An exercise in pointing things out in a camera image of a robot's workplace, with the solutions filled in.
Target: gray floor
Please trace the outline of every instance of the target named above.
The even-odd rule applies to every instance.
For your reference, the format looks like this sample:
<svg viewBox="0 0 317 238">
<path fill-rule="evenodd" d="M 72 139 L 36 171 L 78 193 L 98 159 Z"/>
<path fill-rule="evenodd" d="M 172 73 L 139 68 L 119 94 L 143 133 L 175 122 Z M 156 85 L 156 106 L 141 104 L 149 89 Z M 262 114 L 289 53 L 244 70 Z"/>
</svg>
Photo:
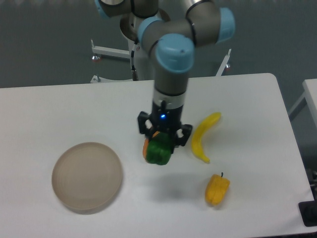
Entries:
<svg viewBox="0 0 317 238">
<path fill-rule="evenodd" d="M 178 0 L 162 1 L 172 19 L 183 17 Z M 212 76 L 232 48 L 227 74 L 270 72 L 286 109 L 317 78 L 317 1 L 218 0 L 236 18 L 233 39 L 196 50 L 192 77 Z M 0 0 L 0 87 L 89 83 L 94 74 L 131 78 L 127 61 L 91 61 L 96 45 L 127 49 L 120 17 L 103 20 L 93 0 Z M 317 170 L 317 129 L 305 108 L 292 122 L 306 166 Z"/>
</svg>

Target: yellow banana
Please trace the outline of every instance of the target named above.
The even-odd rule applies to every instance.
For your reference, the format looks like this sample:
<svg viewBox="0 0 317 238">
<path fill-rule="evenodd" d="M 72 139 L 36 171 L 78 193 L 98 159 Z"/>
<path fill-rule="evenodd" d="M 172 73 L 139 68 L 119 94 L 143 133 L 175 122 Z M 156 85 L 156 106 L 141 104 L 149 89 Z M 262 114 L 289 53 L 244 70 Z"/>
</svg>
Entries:
<svg viewBox="0 0 317 238">
<path fill-rule="evenodd" d="M 213 113 L 206 117 L 202 123 L 197 127 L 192 138 L 192 151 L 193 154 L 200 158 L 205 163 L 209 164 L 210 159 L 204 154 L 202 146 L 202 137 L 204 133 L 215 125 L 221 117 L 221 113 Z"/>
</svg>

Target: blue joint cap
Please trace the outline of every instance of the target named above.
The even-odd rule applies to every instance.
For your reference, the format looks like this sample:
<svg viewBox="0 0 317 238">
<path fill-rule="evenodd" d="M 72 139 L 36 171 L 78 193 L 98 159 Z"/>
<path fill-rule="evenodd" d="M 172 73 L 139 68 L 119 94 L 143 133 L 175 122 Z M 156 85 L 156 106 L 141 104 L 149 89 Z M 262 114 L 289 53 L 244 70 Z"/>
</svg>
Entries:
<svg viewBox="0 0 317 238">
<path fill-rule="evenodd" d="M 232 11 L 226 7 L 220 8 L 220 30 L 217 43 L 230 39 L 235 30 L 236 24 Z"/>
<path fill-rule="evenodd" d="M 95 0 L 95 5 L 97 7 L 97 10 L 99 12 L 99 15 L 104 18 L 104 19 L 109 19 L 110 17 L 107 16 L 107 14 L 104 12 L 104 10 L 102 9 L 99 0 Z"/>
<path fill-rule="evenodd" d="M 140 44 L 142 45 L 142 38 L 143 38 L 143 34 L 146 30 L 146 28 L 152 24 L 153 22 L 155 21 L 163 21 L 162 19 L 158 18 L 158 17 L 155 17 L 155 16 L 152 16 L 152 17 L 149 17 L 149 18 L 146 18 L 144 21 L 142 21 L 142 23 L 140 24 L 139 26 L 139 29 L 138 29 L 138 39 L 139 39 L 139 42 Z"/>
<path fill-rule="evenodd" d="M 194 43 L 180 34 L 166 34 L 156 48 L 159 64 L 172 73 L 188 72 L 194 64 Z"/>
</svg>

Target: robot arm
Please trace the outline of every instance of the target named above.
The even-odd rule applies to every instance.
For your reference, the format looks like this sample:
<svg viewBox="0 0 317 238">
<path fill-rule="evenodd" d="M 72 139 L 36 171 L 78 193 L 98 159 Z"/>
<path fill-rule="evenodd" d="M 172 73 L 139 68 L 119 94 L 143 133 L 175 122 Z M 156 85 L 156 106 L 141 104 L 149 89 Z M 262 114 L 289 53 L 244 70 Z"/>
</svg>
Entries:
<svg viewBox="0 0 317 238">
<path fill-rule="evenodd" d="M 133 13 L 139 18 L 155 16 L 159 0 L 95 0 L 97 9 L 104 17 Z"/>
<path fill-rule="evenodd" d="M 194 48 L 231 38 L 235 31 L 232 12 L 217 8 L 212 0 L 180 0 L 184 19 L 164 22 L 154 17 L 158 0 L 95 0 L 107 16 L 132 12 L 141 23 L 138 40 L 155 68 L 152 112 L 140 112 L 139 131 L 149 140 L 158 131 L 168 134 L 176 146 L 184 146 L 192 126 L 181 123 L 189 70 L 194 64 Z"/>
</svg>

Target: round dish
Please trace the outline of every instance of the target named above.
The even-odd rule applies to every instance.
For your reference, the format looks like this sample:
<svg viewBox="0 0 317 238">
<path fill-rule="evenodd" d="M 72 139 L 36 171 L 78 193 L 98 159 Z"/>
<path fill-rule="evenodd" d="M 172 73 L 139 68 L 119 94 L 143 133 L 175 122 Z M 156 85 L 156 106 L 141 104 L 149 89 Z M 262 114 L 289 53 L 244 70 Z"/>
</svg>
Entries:
<svg viewBox="0 0 317 238">
<path fill-rule="evenodd" d="M 112 149 L 87 142 L 62 154 L 53 169 L 52 186 L 70 210 L 92 214 L 112 201 L 120 188 L 122 174 L 120 159 Z"/>
</svg>

